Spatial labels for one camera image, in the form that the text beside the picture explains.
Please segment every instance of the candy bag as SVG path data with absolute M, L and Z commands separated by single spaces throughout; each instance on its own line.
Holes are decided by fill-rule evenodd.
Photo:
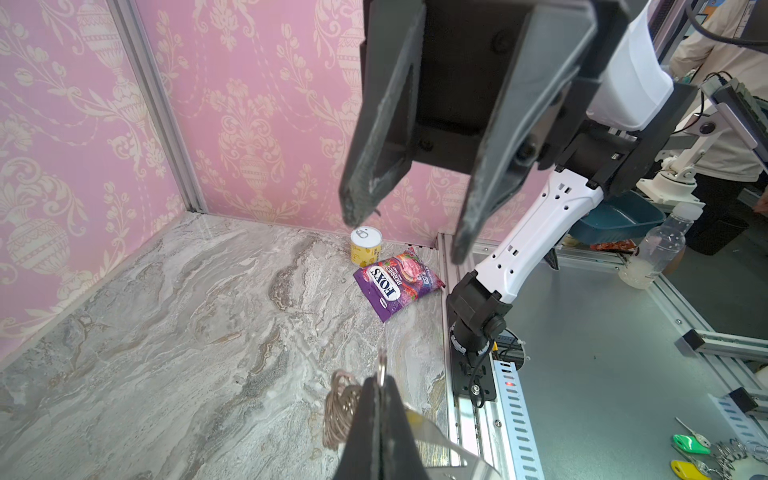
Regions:
M 419 297 L 445 286 L 419 260 L 413 247 L 400 255 L 360 268 L 353 276 L 382 322 Z

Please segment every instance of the can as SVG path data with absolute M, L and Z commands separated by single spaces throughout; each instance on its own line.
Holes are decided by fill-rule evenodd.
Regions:
M 379 261 L 382 252 L 382 233 L 373 227 L 356 228 L 349 235 L 352 263 L 368 266 Z

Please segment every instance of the person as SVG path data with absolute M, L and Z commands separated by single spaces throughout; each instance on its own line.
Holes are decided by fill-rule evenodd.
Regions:
M 704 22 L 703 26 L 718 35 L 732 38 L 739 26 L 749 0 L 725 0 Z M 737 47 L 710 40 L 699 32 L 680 43 L 672 55 L 669 69 L 675 78 L 684 77 L 698 68 L 691 78 L 700 84 L 713 73 L 737 78 L 752 96 L 768 98 L 768 55 L 751 48 Z M 700 99 L 687 112 L 700 108 Z M 697 188 L 694 195 L 706 204 L 699 220 L 686 233 L 695 236 L 727 215 L 730 205 L 745 185 L 757 181 L 763 166 L 757 156 L 746 148 L 733 130 L 724 132 L 709 151 L 696 163 Z M 754 207 L 757 213 L 768 213 L 768 188 Z

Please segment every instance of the clear plastic bottle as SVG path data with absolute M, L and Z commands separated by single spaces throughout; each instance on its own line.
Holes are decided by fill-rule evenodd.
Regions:
M 619 269 L 619 278 L 627 285 L 647 289 L 685 247 L 685 233 L 699 216 L 698 205 L 676 205 L 664 223 L 650 229 L 637 247 L 637 253 Z

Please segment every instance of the black pants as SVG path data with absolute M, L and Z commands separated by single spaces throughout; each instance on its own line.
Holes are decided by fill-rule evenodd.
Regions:
M 714 225 L 719 219 L 728 214 L 733 202 L 739 197 L 746 182 L 723 180 L 722 178 L 708 177 L 704 174 L 696 174 L 696 190 L 694 195 L 707 204 L 704 212 L 685 234 L 686 240 L 692 240 L 699 233 Z

